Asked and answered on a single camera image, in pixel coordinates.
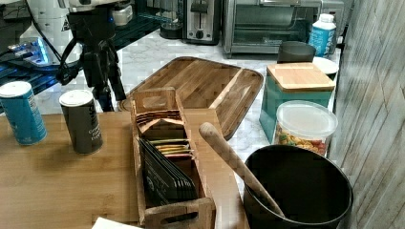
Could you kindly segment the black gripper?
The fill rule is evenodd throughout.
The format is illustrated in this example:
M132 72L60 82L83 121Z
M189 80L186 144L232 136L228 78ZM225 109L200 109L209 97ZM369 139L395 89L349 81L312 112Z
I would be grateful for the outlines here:
M68 15L74 39L82 45L80 62L87 80L93 88L94 98L103 112L112 112L111 84L116 101L126 98L120 69L117 66L117 51L114 45L115 22L110 7L70 12Z

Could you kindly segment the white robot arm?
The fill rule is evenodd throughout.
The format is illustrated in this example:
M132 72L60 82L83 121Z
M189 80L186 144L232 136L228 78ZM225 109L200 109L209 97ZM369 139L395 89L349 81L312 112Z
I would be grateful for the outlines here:
M32 20L25 36L45 43L47 65L56 65L56 79L69 84L79 71L93 90L101 110L126 98L114 45L116 27L133 18L130 0L23 0Z

